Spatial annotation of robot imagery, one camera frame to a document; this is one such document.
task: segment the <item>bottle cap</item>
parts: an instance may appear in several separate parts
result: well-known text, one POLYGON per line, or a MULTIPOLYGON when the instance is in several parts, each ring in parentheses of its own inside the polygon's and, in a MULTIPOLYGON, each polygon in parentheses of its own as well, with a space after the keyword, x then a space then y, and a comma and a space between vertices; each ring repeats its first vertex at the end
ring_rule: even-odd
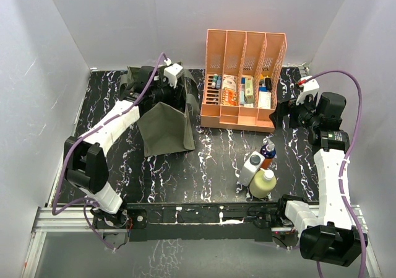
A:
POLYGON ((261 159, 258 155, 252 155, 252 156, 250 156, 249 161, 252 165, 258 165, 258 164, 260 164, 261 159))
POLYGON ((267 149, 267 151, 271 152, 275 149, 275 144, 268 138, 267 138, 267 141, 268 141, 268 145, 267 145, 267 147, 265 147, 265 149, 267 149))
POLYGON ((274 148, 275 148, 275 146, 273 144, 268 144, 266 147, 267 151, 269 151, 269 152, 273 151, 274 148))
POLYGON ((275 176, 272 170, 264 170, 264 174, 262 175, 262 178, 264 181, 271 181, 272 178, 275 176))

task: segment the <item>yellow bottle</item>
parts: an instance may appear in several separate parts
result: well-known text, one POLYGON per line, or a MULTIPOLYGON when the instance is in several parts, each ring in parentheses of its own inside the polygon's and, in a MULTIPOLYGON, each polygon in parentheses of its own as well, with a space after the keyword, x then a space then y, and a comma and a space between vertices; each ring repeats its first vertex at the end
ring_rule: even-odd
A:
POLYGON ((252 196, 262 199, 265 198, 271 190, 275 188, 277 179, 272 170, 263 170, 262 168, 254 175, 249 185, 252 196))

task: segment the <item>plastic bottle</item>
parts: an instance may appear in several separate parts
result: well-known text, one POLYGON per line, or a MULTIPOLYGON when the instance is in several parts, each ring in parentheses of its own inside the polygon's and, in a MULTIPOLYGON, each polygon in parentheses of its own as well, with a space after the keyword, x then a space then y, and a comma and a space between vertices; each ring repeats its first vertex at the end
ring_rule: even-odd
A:
POLYGON ((263 155, 265 157, 261 168, 263 168, 264 170, 268 169, 269 165, 271 164, 272 159, 275 157, 275 154, 277 153, 277 151, 275 150, 275 144, 267 138, 267 143, 261 147, 260 153, 261 155, 263 155))
POLYGON ((257 151, 254 151, 250 157, 245 161, 241 174, 239 175, 239 182, 242 185, 249 186, 252 181, 254 174, 260 169, 262 162, 264 161, 264 156, 262 156, 257 151))
POLYGON ((265 198, 277 184, 272 170, 259 170, 249 185, 250 194, 255 198, 265 198))
POLYGON ((239 95, 239 105, 244 106, 245 104, 245 77, 241 79, 241 93, 239 95))
POLYGON ((216 89, 220 89, 222 87, 222 77, 218 76, 216 80, 216 89))
POLYGON ((217 75, 217 74, 215 74, 215 75, 213 76, 213 80, 212 80, 212 88, 213 88, 213 89, 215 89, 215 88, 216 88, 216 81, 217 81, 217 77, 218 77, 218 75, 217 75))

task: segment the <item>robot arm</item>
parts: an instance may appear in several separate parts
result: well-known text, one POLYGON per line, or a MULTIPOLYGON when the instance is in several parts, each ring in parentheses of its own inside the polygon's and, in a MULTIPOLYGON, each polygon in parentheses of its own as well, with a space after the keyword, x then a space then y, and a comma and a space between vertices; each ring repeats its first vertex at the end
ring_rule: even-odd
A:
MULTIPOLYGON (((297 99, 280 101, 271 116, 275 126, 290 114, 289 127, 304 127, 314 152, 319 177, 319 216, 316 217, 303 198, 284 196, 280 200, 280 215, 293 223, 299 233, 303 258, 349 266, 361 253, 360 237, 344 205, 340 193, 338 171, 349 137, 340 130, 341 114, 346 105, 343 96, 324 92, 316 104, 319 85, 313 79, 300 85, 297 99)), ((350 202, 346 166, 342 184, 350 202)), ((367 235, 364 234, 367 246, 367 235)))
MULTIPOLYGON (((120 135, 139 120, 139 107, 137 106, 121 114, 131 105, 132 103, 127 100, 117 101, 114 108, 87 132, 99 128, 95 134, 85 138, 76 148, 66 169, 66 180, 96 200, 100 209, 109 214, 117 213, 123 200, 108 183, 106 156, 120 135), (106 123, 116 115, 121 116, 109 124, 106 123)), ((65 142, 65 153, 76 140, 77 138, 70 137, 65 142)))
POLYGON ((92 129, 81 135, 81 137, 86 136, 85 139, 76 146, 74 145, 81 137, 71 136, 65 142, 65 155, 73 146, 75 147, 66 166, 65 179, 95 200, 98 208, 91 212, 106 221, 108 225, 118 226, 125 223, 123 214, 125 203, 108 183, 109 171, 106 162, 108 151, 120 135, 156 103, 165 102, 175 105, 174 102, 179 101, 177 93, 183 88, 179 81, 183 75, 183 68, 178 64, 170 65, 169 59, 165 62, 169 66, 163 70, 162 79, 159 79, 161 74, 156 68, 142 67, 138 78, 129 83, 128 89, 120 95, 120 100, 116 102, 114 108, 92 129), (155 77, 158 81, 148 84, 149 78, 155 77), (141 99, 139 105, 128 111, 138 99, 141 99))

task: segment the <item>white bottle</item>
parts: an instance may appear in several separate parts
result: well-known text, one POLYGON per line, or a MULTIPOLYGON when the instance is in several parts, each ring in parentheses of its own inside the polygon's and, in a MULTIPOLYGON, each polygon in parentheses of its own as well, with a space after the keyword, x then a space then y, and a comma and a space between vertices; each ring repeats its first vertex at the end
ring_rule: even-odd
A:
POLYGON ((275 188, 277 179, 272 170, 259 170, 250 183, 249 190, 252 196, 258 199, 265 198, 275 188))
POLYGON ((242 185, 249 186, 250 181, 254 174, 260 169, 262 162, 264 161, 264 156, 254 151, 250 157, 245 161, 242 167, 241 174, 239 176, 239 182, 242 185))

